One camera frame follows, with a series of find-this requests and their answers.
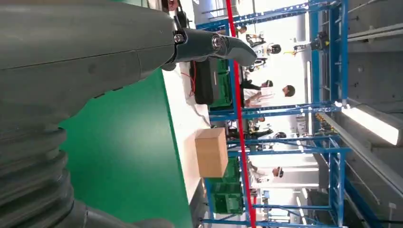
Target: red pole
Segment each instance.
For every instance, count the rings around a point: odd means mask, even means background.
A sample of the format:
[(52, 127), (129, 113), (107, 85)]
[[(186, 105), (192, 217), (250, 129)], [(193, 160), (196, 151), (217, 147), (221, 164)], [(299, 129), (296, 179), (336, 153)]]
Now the red pole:
[[(227, 4), (227, 13), (228, 13), (228, 20), (230, 23), (230, 30), (232, 36), (236, 36), (235, 33), (235, 25), (234, 25), (234, 18), (232, 17), (232, 7), (231, 7), (231, 0), (226, 0)], [(240, 82), (239, 82), (239, 65), (236, 61), (234, 61), (234, 75), (235, 75), (235, 96), (236, 96), (236, 105), (237, 105), (237, 117), (238, 117), (238, 129), (240, 132), (240, 147), (241, 147), (241, 158), (242, 158), (242, 170), (243, 170), (243, 179), (245, 180), (244, 187), (246, 188), (246, 199), (248, 201), (248, 209), (250, 215), (250, 226), (252, 228), (256, 228), (256, 216), (255, 210), (252, 207), (252, 202), (250, 200), (250, 189), (249, 189), (249, 178), (248, 178), (248, 168), (247, 168), (247, 158), (245, 152), (245, 140), (243, 135), (243, 125), (242, 125), (242, 109), (240, 105)]]

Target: cardboard box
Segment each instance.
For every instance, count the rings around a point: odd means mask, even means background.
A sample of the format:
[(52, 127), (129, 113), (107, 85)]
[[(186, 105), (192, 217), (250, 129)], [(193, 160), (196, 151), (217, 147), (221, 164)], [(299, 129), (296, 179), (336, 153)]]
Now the cardboard box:
[(203, 129), (195, 138), (201, 177), (221, 178), (228, 165), (227, 140), (224, 128)]

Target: red cable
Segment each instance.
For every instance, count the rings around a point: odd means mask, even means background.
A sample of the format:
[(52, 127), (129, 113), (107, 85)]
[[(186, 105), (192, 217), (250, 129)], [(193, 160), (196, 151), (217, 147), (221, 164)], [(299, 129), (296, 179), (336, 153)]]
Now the red cable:
[[(234, 18), (232, 16), (232, 7), (231, 7), (231, 0), (226, 0), (227, 4), (227, 13), (228, 13), (228, 20), (230, 23), (231, 34), (234, 37), (235, 34), (235, 26), (234, 26)], [(245, 180), (244, 187), (246, 187), (246, 199), (250, 214), (250, 226), (252, 228), (256, 228), (256, 213), (252, 207), (252, 202), (250, 200), (250, 189), (249, 189), (249, 178), (248, 178), (248, 168), (247, 168), (247, 158), (245, 152), (245, 140), (243, 135), (243, 125), (242, 125), (242, 109), (240, 106), (240, 87), (239, 87), (239, 66), (236, 61), (234, 61), (234, 76), (235, 76), (235, 101), (237, 107), (237, 117), (238, 117), (238, 129), (240, 134), (240, 148), (241, 148), (241, 158), (242, 158), (242, 170), (243, 170), (243, 177)]]
[(191, 91), (189, 92), (189, 97), (191, 97), (191, 96), (194, 95), (194, 91), (196, 90), (196, 83), (194, 82), (194, 78), (192, 78), (190, 75), (188, 75), (188, 74), (186, 74), (186, 73), (184, 73), (184, 72), (181, 72), (181, 74), (183, 74), (183, 75), (189, 77), (189, 78), (190, 78), (190, 81), (192, 82)]

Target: metal bolt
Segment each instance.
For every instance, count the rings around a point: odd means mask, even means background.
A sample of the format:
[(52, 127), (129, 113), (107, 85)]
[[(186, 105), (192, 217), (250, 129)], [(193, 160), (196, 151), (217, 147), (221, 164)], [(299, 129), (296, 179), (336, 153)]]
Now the metal bolt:
[(182, 34), (176, 34), (173, 39), (175, 40), (175, 43), (182, 43), (185, 40)]
[(221, 39), (217, 36), (214, 36), (211, 39), (211, 43), (212, 43), (214, 49), (218, 49), (221, 47)]

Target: fluorescent light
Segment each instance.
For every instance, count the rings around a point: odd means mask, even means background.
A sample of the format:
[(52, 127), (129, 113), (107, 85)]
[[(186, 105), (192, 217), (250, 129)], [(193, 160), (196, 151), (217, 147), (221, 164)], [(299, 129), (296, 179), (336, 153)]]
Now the fluorescent light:
[(288, 188), (288, 187), (319, 187), (319, 184), (309, 183), (309, 184), (297, 184), (297, 183), (270, 183), (270, 188)]
[(275, 219), (275, 222), (283, 222), (283, 223), (288, 223), (289, 220), (285, 220), (285, 219)]
[(297, 196), (295, 199), (297, 200), (298, 206), (301, 207), (301, 201), (299, 200), (299, 197)]
[(315, 172), (319, 171), (319, 168), (283, 168), (284, 172)]
[(307, 190), (306, 190), (306, 189), (302, 189), (302, 194), (304, 194), (304, 197), (305, 197), (306, 199), (308, 199), (308, 193), (307, 193)]
[[(309, 28), (309, 14), (308, 13), (306, 13), (305, 14), (305, 26), (308, 26), (308, 28)], [(307, 37), (307, 40), (309, 41), (309, 33), (310, 33), (310, 30), (308, 29), (308, 30), (305, 30), (306, 31), (306, 36), (308, 36)], [(312, 91), (311, 91), (311, 62), (307, 62), (307, 94), (308, 94), (308, 103), (311, 103), (312, 102)], [(310, 113), (308, 113), (308, 134), (309, 135), (312, 135), (312, 133), (313, 133), (313, 127), (312, 127), (312, 113), (310, 112)]]
[(342, 108), (341, 111), (366, 129), (372, 131), (372, 133), (378, 135), (393, 145), (397, 145), (397, 141), (399, 139), (399, 129), (390, 126), (382, 120), (373, 117), (358, 108)]
[(280, 220), (290, 220), (290, 216), (279, 216), (279, 215), (276, 215), (276, 216), (270, 216), (269, 218), (270, 218), (270, 219), (280, 219)]

